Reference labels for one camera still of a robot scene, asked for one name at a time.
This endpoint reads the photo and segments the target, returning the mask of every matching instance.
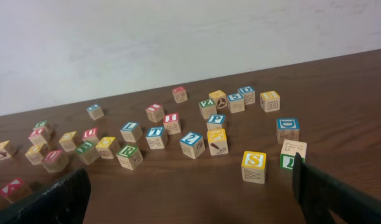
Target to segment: table surface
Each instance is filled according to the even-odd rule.
[[[189,131],[207,141],[198,102],[215,90],[231,94],[248,85],[256,94],[276,90],[280,111],[265,113],[259,103],[241,113],[219,110],[227,116],[229,154],[212,157],[206,149],[196,160],[183,155],[179,140]],[[0,161],[0,188],[15,177],[48,185],[86,167],[92,192],[84,223],[304,223],[293,198],[292,173],[280,169],[281,144],[276,141],[276,119],[295,117],[300,141],[308,143],[308,164],[381,200],[381,50],[183,86],[189,100],[180,104],[172,97],[174,86],[168,86],[0,117],[0,142],[9,139],[19,149],[12,159]],[[86,107],[93,103],[105,110],[104,118],[90,119]],[[63,172],[49,174],[24,156],[31,146],[28,135],[44,119],[55,129],[54,147],[60,147],[63,133],[94,127],[102,136],[117,137],[122,146],[120,127],[125,122],[139,122],[144,133],[162,125],[146,116],[146,107],[153,103],[162,104],[166,114],[179,113],[182,132],[169,136],[161,150],[150,150],[143,136],[137,145],[144,161],[134,171],[122,168],[117,159],[86,166],[73,157]],[[267,154],[265,184],[242,180],[244,151]],[[7,206],[0,196],[0,209]]]

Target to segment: yellow block face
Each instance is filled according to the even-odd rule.
[[[265,153],[245,151],[243,155],[242,167],[252,169],[265,169],[265,162]]]
[[[273,100],[273,99],[277,99],[279,98],[279,94],[275,91],[268,91],[268,92],[265,92],[265,93],[261,93],[260,94],[262,98],[264,98],[265,100]]]
[[[224,129],[217,129],[217,130],[208,131],[207,138],[209,142],[226,141],[227,135],[225,134]]]

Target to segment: wooden alphabet block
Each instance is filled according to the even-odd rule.
[[[166,129],[164,127],[150,128],[146,140],[151,149],[164,149],[168,140]]]
[[[276,138],[282,144],[285,139],[298,141],[300,127],[295,118],[280,118],[276,120]]]
[[[305,162],[307,143],[286,139],[280,152],[280,167],[282,169],[293,170],[294,158],[297,152],[300,154],[303,162]]]
[[[80,160],[86,165],[90,165],[93,161],[99,158],[99,153],[95,148],[95,145],[90,141],[86,141],[81,146],[78,146],[75,152]]]
[[[10,140],[0,142],[0,161],[11,158],[16,153],[17,149],[12,146]]]
[[[49,140],[51,139],[51,135],[48,133],[48,131],[45,128],[39,128],[33,132],[31,132],[29,136],[29,140],[33,145],[38,144],[48,144]]]
[[[207,120],[207,130],[225,129],[227,120],[224,114],[212,114]]]
[[[98,128],[93,128],[90,130],[86,130],[83,133],[83,142],[90,141],[94,145],[98,144],[99,137],[98,137]]]
[[[97,120],[104,116],[103,110],[100,105],[94,104],[87,108],[88,114],[92,120]]]
[[[209,98],[214,101],[217,110],[227,106],[227,95],[221,90],[209,93]]]
[[[265,112],[280,110],[280,95],[275,91],[260,94],[261,107]]]
[[[228,95],[228,108],[231,113],[245,111],[245,99],[239,93]]]
[[[31,146],[27,151],[25,156],[33,165],[41,164],[41,162],[45,159],[48,154],[48,147],[46,144],[39,144],[35,146]]]
[[[79,145],[81,145],[81,138],[76,131],[72,131],[63,134],[59,143],[65,152],[73,152]]]
[[[211,156],[228,154],[229,148],[225,129],[216,129],[207,132]]]
[[[121,166],[130,170],[140,165],[143,161],[141,151],[136,146],[124,146],[120,152],[117,153],[117,159]]]
[[[188,96],[186,95],[186,90],[183,86],[172,89],[172,95],[174,96],[174,100],[177,103],[182,103],[188,100]]]
[[[245,105],[255,103],[255,90],[251,86],[246,86],[238,89],[238,93],[245,99]]]
[[[266,154],[245,151],[242,161],[242,176],[244,181],[265,184]]]
[[[126,142],[136,142],[142,135],[142,129],[138,122],[127,122],[121,129],[121,135]]]
[[[68,162],[69,159],[64,150],[58,149],[50,151],[45,159],[41,162],[41,164],[49,173],[54,173],[63,171],[66,168]]]
[[[159,122],[164,118],[163,106],[157,103],[151,105],[150,107],[146,108],[146,115],[148,116],[149,120],[155,123]]]
[[[181,133],[181,124],[178,113],[169,114],[164,117],[163,125],[168,134]]]
[[[212,114],[217,114],[217,109],[213,100],[205,100],[199,103],[200,113],[204,119],[207,119]]]
[[[120,150],[120,146],[115,137],[104,137],[96,145],[96,149],[102,159],[113,159],[115,154]]]
[[[198,158],[205,151],[203,136],[189,132],[180,141],[182,152],[192,159]]]
[[[0,194],[10,203],[18,202],[32,194],[32,190],[20,178],[15,178],[0,190]]]

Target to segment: letter block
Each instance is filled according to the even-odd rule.
[[[298,141],[300,127],[295,118],[280,118],[276,120],[276,138],[282,144],[285,139]]]
[[[164,127],[150,128],[146,140],[151,149],[164,149],[168,140],[166,129]]]
[[[164,117],[163,125],[168,134],[181,133],[181,124],[178,113],[169,114]]]
[[[163,106],[157,103],[151,105],[150,107],[146,108],[146,115],[148,116],[149,120],[155,123],[159,122],[164,118]]]
[[[229,148],[225,129],[217,129],[207,132],[211,156],[228,154]]]
[[[113,159],[115,154],[120,150],[120,146],[115,137],[104,137],[96,145],[96,149],[102,159]]]
[[[305,162],[307,143],[286,139],[280,152],[280,167],[282,169],[293,170],[294,158],[297,152],[300,154],[303,162]]]
[[[180,141],[182,152],[192,159],[198,158],[205,151],[203,136],[189,132]]]
[[[265,112],[280,110],[280,95],[275,91],[260,94],[261,107]]]
[[[17,149],[12,146],[10,140],[0,142],[0,161],[11,158],[16,153]]]
[[[117,159],[120,165],[124,168],[135,170],[143,161],[141,151],[136,146],[124,146],[120,152],[117,153]]]
[[[265,184],[266,154],[245,151],[242,161],[242,176],[244,181]]]

